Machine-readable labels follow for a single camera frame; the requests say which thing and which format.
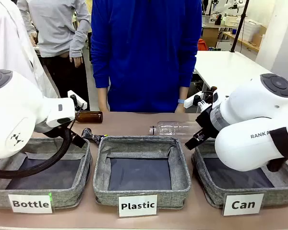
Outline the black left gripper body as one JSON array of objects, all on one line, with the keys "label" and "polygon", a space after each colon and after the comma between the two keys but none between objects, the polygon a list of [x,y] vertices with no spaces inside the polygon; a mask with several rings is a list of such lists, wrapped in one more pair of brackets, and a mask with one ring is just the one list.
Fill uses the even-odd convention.
[{"label": "black left gripper body", "polygon": [[48,138],[72,139],[72,131],[67,126],[58,126],[43,134]]}]

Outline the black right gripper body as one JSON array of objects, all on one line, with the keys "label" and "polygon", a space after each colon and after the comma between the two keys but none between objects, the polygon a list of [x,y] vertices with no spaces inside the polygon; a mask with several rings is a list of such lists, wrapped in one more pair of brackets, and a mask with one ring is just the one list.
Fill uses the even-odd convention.
[{"label": "black right gripper body", "polygon": [[206,139],[216,138],[219,134],[219,131],[213,126],[210,119],[211,111],[212,106],[210,105],[203,112],[201,112],[195,120],[200,125],[200,127],[206,131]]}]

